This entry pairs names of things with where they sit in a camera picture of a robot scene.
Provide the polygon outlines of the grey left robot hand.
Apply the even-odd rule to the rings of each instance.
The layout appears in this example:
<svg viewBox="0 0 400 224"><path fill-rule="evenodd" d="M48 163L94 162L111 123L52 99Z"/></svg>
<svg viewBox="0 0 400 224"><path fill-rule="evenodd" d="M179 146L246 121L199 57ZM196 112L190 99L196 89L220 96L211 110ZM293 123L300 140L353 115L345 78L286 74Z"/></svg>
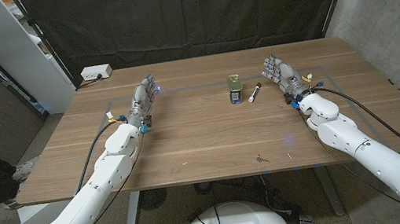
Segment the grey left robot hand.
<svg viewBox="0 0 400 224"><path fill-rule="evenodd" d="M160 92L160 87L155 83L152 74L149 74L135 88L127 122L135 127L140 127L143 122L151 122L153 102Z"/></svg>

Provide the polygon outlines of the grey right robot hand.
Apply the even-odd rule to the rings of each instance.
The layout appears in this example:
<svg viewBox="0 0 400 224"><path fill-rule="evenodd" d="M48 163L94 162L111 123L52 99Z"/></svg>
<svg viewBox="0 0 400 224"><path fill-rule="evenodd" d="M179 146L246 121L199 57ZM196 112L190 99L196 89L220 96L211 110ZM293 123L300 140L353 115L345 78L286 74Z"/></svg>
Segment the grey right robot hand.
<svg viewBox="0 0 400 224"><path fill-rule="evenodd" d="M309 88L302 83L300 74L289 64L273 55L266 58L263 64L265 70L262 75L279 86L287 105L292 102L300 103L309 95Z"/></svg>

